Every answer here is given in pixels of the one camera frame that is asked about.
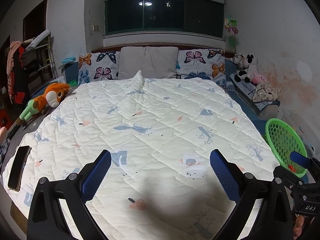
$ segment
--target bed frame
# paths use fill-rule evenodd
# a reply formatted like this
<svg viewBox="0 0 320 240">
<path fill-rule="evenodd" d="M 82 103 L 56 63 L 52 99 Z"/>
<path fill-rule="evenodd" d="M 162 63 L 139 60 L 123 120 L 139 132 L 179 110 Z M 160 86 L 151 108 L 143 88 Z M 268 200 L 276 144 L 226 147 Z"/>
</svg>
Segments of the bed frame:
<svg viewBox="0 0 320 240">
<path fill-rule="evenodd" d="M 103 53 L 103 52 L 110 52 L 110 51 L 121 51 L 123 47 L 127 46 L 140 46 L 140 47 L 177 47 L 179 50 L 191 50 L 191 49 L 216 49 L 214 47 L 208 46 L 201 46 L 201 45 L 194 45 L 194 44 L 182 44 L 182 43 L 159 43 L 159 42 L 150 42 L 150 43 L 131 43 L 131 44 L 124 44 L 124 45 L 116 45 L 116 46 L 109 46 L 103 47 L 99 49 L 94 49 L 92 53 Z M 226 51 L 225 57 L 230 58 L 233 57 L 234 53 Z"/>
</svg>

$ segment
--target quilted comforter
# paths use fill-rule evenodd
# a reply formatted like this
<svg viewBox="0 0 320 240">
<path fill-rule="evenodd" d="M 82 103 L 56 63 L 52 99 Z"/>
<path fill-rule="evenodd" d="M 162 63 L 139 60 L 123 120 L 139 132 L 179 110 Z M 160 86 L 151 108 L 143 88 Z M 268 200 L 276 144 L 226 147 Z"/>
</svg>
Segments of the quilted comforter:
<svg viewBox="0 0 320 240">
<path fill-rule="evenodd" d="M 86 203 L 110 240 L 212 239 L 235 206 L 210 167 L 213 149 L 258 179 L 272 180 L 278 165 L 240 106 L 214 82 L 144 79 L 141 72 L 81 85 L 20 145 L 32 148 L 20 191 L 7 188 L 13 158 L 3 179 L 26 217 L 41 177 L 65 179 L 103 149 L 111 152 L 112 165 Z M 241 237 L 259 206 L 257 201 Z"/>
</svg>

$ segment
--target green basket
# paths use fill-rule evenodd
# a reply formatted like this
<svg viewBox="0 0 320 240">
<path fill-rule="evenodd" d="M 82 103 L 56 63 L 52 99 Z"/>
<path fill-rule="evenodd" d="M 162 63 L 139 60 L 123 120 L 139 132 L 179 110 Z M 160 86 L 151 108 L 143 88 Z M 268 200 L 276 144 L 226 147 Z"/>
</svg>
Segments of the green basket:
<svg viewBox="0 0 320 240">
<path fill-rule="evenodd" d="M 290 125 L 280 119 L 271 118 L 266 123 L 264 138 L 281 166 L 291 171 L 288 165 L 292 165 L 296 169 L 296 172 L 291 172 L 299 178 L 302 178 L 306 174 L 307 170 L 305 168 L 290 160 L 290 153 L 293 151 L 307 157 L 303 142 Z"/>
</svg>

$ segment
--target butterfly pillow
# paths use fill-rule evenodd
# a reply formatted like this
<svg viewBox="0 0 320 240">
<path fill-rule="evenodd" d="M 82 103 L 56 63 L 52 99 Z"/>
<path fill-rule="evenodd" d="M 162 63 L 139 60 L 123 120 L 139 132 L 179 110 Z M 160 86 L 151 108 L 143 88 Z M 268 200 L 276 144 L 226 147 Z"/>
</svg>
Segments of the butterfly pillow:
<svg viewBox="0 0 320 240">
<path fill-rule="evenodd" d="M 78 85 L 118 80 L 120 52 L 86 53 L 79 56 Z"/>
<path fill-rule="evenodd" d="M 223 49 L 179 50 L 177 78 L 199 77 L 224 87 L 226 83 Z"/>
</svg>

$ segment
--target screw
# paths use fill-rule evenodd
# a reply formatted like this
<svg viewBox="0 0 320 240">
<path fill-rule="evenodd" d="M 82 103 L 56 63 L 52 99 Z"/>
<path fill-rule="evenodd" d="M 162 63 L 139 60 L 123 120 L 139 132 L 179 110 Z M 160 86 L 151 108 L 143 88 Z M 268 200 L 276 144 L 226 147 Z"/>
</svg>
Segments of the screw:
<svg viewBox="0 0 320 240">
<path fill-rule="evenodd" d="M 275 182 L 278 183 L 278 184 L 281 184 L 282 180 L 280 178 L 275 178 Z"/>
<path fill-rule="evenodd" d="M 69 175 L 69 179 L 70 179 L 70 180 L 74 180 L 76 177 L 77 177 L 77 174 L 76 174 L 76 173 L 71 173 L 71 174 Z"/>
<path fill-rule="evenodd" d="M 250 172 L 246 172 L 244 174 L 244 176 L 247 178 L 247 179 L 253 179 L 253 175 L 250 173 Z"/>
<path fill-rule="evenodd" d="M 46 180 L 47 180 L 46 177 L 42 177 L 41 179 L 39 179 L 39 182 L 40 182 L 40 184 L 43 184 L 43 183 L 45 183 Z"/>
</svg>

